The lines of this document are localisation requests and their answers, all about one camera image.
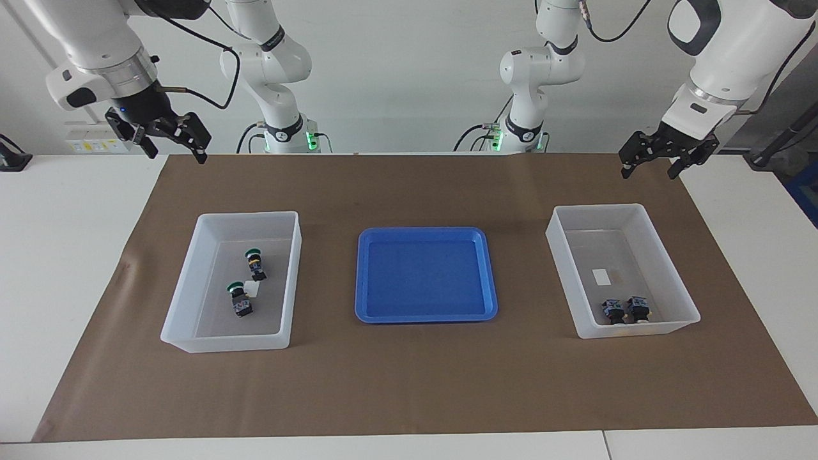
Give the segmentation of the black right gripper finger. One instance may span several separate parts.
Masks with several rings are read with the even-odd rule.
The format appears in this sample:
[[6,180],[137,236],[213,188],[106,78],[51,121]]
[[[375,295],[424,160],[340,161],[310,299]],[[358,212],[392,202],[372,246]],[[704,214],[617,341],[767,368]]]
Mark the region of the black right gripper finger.
[[110,125],[115,136],[123,142],[131,142],[139,146],[149,159],[155,159],[158,155],[158,148],[151,137],[147,136],[144,126],[137,123],[132,125],[126,122],[117,109],[108,109],[105,113],[105,120]]
[[187,148],[197,164],[204,165],[208,159],[206,149],[212,140],[210,131],[196,113],[186,113],[173,119],[170,139]]

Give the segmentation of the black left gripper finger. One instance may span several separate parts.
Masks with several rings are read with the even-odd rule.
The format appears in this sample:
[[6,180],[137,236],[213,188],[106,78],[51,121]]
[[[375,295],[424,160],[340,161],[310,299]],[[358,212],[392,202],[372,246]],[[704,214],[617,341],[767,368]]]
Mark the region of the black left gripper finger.
[[667,169],[667,177],[675,180],[681,172],[694,165],[704,165],[716,149],[720,141],[717,137],[708,137],[697,148],[685,149],[678,155],[671,167]]
[[624,180],[631,177],[637,166],[654,160],[656,155],[652,152],[652,144],[655,140],[654,135],[648,135],[642,131],[636,131],[626,140],[619,150],[619,159],[622,164],[621,175]]

